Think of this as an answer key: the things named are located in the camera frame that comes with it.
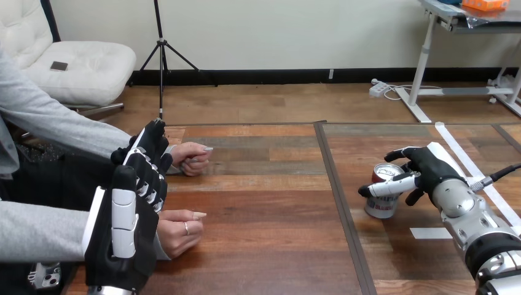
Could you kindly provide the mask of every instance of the tripod leg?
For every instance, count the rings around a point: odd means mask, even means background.
[[[163,119],[163,58],[165,56],[165,47],[159,47],[159,119]]]
[[[217,82],[214,79],[210,79],[204,72],[201,72],[200,69],[198,69],[196,66],[194,66],[194,64],[191,63],[189,60],[184,58],[184,56],[182,56],[177,50],[175,50],[174,47],[170,46],[169,43],[165,43],[165,45],[168,46],[168,48],[170,48],[170,50],[172,50],[175,54],[177,54],[180,58],[182,58],[182,60],[184,60],[192,68],[194,68],[194,70],[196,70],[198,73],[200,73],[201,76],[203,76],[208,82],[210,82],[210,84],[213,84],[213,85],[215,85],[215,87],[217,87]]]
[[[157,50],[158,47],[159,47],[159,44],[156,44],[154,49],[152,50],[152,53],[150,53],[150,55],[148,56],[147,60],[145,61],[145,63],[141,67],[141,69],[139,69],[140,72],[142,72],[145,69],[145,66],[148,64],[150,59],[154,56],[154,53],[155,53],[155,51]]]

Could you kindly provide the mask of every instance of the white cushioned chair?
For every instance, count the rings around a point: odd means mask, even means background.
[[[108,42],[52,41],[40,0],[0,0],[0,49],[36,85],[69,107],[103,111],[123,107],[109,104],[122,93],[134,70],[136,54],[131,48]],[[54,61],[67,63],[67,70],[52,71]]]

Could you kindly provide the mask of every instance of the white wall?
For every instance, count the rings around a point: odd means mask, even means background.
[[[138,56],[136,69],[155,46],[151,0],[51,4],[64,41],[126,44]],[[165,39],[201,69],[416,67],[428,22],[416,0],[160,0],[159,6]],[[454,36],[438,27],[429,66],[499,66],[516,38]],[[173,53],[167,57],[170,68],[190,69]],[[147,69],[158,68],[156,56]]]

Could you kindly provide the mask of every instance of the fingernail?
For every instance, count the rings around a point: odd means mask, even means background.
[[[196,221],[201,219],[201,218],[203,218],[203,217],[205,217],[205,216],[206,216],[206,213],[194,212],[194,220],[196,220]]]

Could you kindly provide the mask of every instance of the ring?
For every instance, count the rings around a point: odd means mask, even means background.
[[[184,223],[184,228],[186,229],[186,235],[189,236],[190,231],[188,230],[188,224],[186,224],[186,222]]]

